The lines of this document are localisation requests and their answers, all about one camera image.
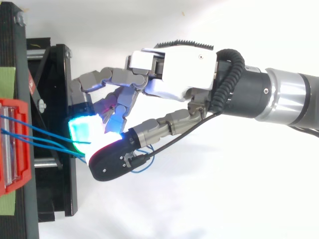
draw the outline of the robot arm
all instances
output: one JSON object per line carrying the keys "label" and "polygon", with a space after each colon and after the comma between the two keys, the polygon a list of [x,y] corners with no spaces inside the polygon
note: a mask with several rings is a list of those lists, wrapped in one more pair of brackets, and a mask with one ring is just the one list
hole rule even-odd
{"label": "robot arm", "polygon": [[[107,122],[105,132],[123,132],[125,117],[139,93],[189,101],[188,109],[149,119],[120,138],[100,139],[86,153],[94,178],[108,181],[132,171],[152,156],[136,156],[136,149],[167,135],[184,137],[221,113],[318,129],[319,78],[271,68],[266,71],[245,66],[234,50],[216,53],[212,46],[175,41],[135,51],[127,58],[125,70],[104,68],[82,75],[73,81],[71,112],[99,114]],[[88,93],[106,84],[120,87],[92,104]]]}

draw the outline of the blue wire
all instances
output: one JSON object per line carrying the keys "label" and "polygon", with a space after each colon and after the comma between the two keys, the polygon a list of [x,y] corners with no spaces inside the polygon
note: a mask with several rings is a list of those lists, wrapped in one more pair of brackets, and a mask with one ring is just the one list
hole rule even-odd
{"label": "blue wire", "polygon": [[[1,129],[1,131],[4,133],[4,134],[8,134],[10,133],[9,131],[6,131],[5,129]],[[42,142],[47,142],[47,143],[51,143],[51,144],[54,144],[56,146],[59,146],[60,148],[63,148],[63,149],[67,149],[67,147],[63,146],[62,144],[59,144],[57,142],[54,142],[52,140],[49,140],[49,139],[44,139],[44,138],[38,138],[38,137],[34,137],[34,136],[28,136],[28,135],[24,135],[24,134],[18,134],[18,133],[11,133],[12,135],[14,136],[17,136],[17,137],[22,137],[22,138],[31,138],[33,140],[38,140],[38,141],[42,141]]]}
{"label": "blue wire", "polygon": [[55,137],[55,138],[64,140],[64,141],[69,142],[69,143],[85,143],[85,144],[90,144],[90,142],[73,141],[73,140],[71,140],[71,139],[69,139],[69,138],[62,137],[62,136],[59,136],[59,135],[54,134],[54,133],[50,133],[50,132],[48,132],[48,131],[42,130],[42,129],[40,129],[40,128],[37,128],[37,127],[35,127],[35,126],[31,125],[31,124],[28,124],[28,123],[26,123],[26,122],[23,122],[23,121],[20,121],[20,120],[17,120],[17,119],[8,117],[8,116],[0,116],[0,117],[3,118],[3,119],[6,119],[6,120],[11,120],[11,121],[13,121],[13,122],[20,123],[20,124],[22,124],[22,125],[25,125],[25,126],[31,128],[31,129],[35,130],[35,131],[38,131],[38,132],[47,134],[47,135],[49,135],[49,136],[51,136],[51,137]]}
{"label": "blue wire", "polygon": [[[153,146],[151,144],[150,144],[150,147],[148,147],[148,148],[151,148],[151,150],[154,151],[154,148],[153,148]],[[146,152],[144,150],[137,149],[136,151],[148,154],[148,152]],[[131,172],[132,173],[142,173],[143,171],[147,170],[153,164],[154,159],[155,159],[155,155],[153,156],[153,158],[152,158],[152,160],[151,160],[151,162],[150,162],[150,164],[148,166],[146,166],[145,168],[143,168],[143,169],[141,169],[139,171],[131,171]]]}
{"label": "blue wire", "polygon": [[136,151],[141,152],[141,153],[148,153],[147,151],[141,150],[141,149],[137,149]]}
{"label": "blue wire", "polygon": [[37,146],[37,147],[41,147],[41,148],[47,148],[47,149],[52,149],[52,150],[60,151],[60,152],[63,152],[63,153],[72,154],[73,156],[79,158],[82,162],[86,163],[86,161],[82,159],[82,157],[85,157],[85,155],[83,155],[83,154],[76,153],[76,152],[73,152],[73,151],[67,150],[67,149],[56,148],[56,147],[47,146],[47,145],[44,145],[44,144],[34,143],[34,142],[31,142],[31,141],[25,140],[25,139],[23,139],[23,138],[21,138],[19,136],[15,136],[13,133],[10,133],[10,132],[7,132],[5,134],[7,134],[7,135],[9,135],[11,137],[17,138],[17,139],[19,139],[22,142],[32,144],[33,146]]}

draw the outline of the red plastic part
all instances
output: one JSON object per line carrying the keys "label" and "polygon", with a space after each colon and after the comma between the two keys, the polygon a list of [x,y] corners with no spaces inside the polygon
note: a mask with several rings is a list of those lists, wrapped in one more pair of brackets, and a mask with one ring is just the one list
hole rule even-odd
{"label": "red plastic part", "polygon": [[[28,104],[20,100],[0,99],[2,106],[15,107],[14,118],[16,120],[28,123]],[[14,123],[14,131],[18,134],[29,135],[29,128],[20,124]],[[22,187],[31,179],[31,163],[30,163],[30,146],[28,143],[15,140],[16,160],[17,160],[17,175],[18,179],[13,181],[7,187],[4,186],[4,172],[2,160],[2,148],[0,137],[0,196],[8,194]]]}

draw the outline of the black cable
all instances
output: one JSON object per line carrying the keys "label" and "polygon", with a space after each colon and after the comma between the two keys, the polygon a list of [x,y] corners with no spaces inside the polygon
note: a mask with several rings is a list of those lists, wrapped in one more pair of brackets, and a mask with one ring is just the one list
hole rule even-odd
{"label": "black cable", "polygon": [[211,101],[211,110],[221,112],[224,109],[228,96],[234,91],[245,69],[245,60],[241,54],[233,49],[224,49],[217,52],[217,60],[231,61],[232,66],[228,75],[217,88]]}
{"label": "black cable", "polygon": [[312,129],[309,129],[309,128],[299,128],[299,127],[294,127],[294,126],[289,126],[289,127],[294,129],[294,130],[297,130],[299,132],[311,134],[311,135],[319,138],[319,132],[316,131],[316,130],[312,130]]}
{"label": "black cable", "polygon": [[143,161],[147,161],[149,160],[151,157],[153,157],[154,155],[162,152],[164,149],[167,149],[168,147],[170,147],[171,145],[175,144],[176,142],[180,141],[182,138],[184,138],[185,136],[187,136],[188,134],[190,134],[192,131],[194,131],[195,129],[197,129],[198,127],[200,127],[203,123],[209,121],[210,119],[213,119],[219,115],[221,115],[222,112],[218,112],[218,113],[214,113],[211,116],[201,120],[200,122],[198,122],[197,124],[195,124],[192,128],[188,129],[187,131],[185,131],[184,133],[182,133],[180,136],[176,137],[175,139],[173,139],[172,141],[168,142],[167,144],[163,145],[162,147],[158,148],[157,150],[153,151],[152,153],[149,154],[143,154],[143,155],[139,155],[136,156],[134,158],[132,158],[132,161],[137,160],[137,159],[142,159]]}

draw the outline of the coiled cable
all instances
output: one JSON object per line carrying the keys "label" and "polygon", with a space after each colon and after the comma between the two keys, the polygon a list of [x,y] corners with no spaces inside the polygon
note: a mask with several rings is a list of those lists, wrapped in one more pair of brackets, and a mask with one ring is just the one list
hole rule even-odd
{"label": "coiled cable", "polygon": [[241,54],[233,49],[224,49],[217,52],[217,61],[230,61],[231,68],[228,75],[222,81],[212,97],[210,110],[214,113],[222,112],[228,96],[234,91],[241,75],[245,69],[245,60]]}

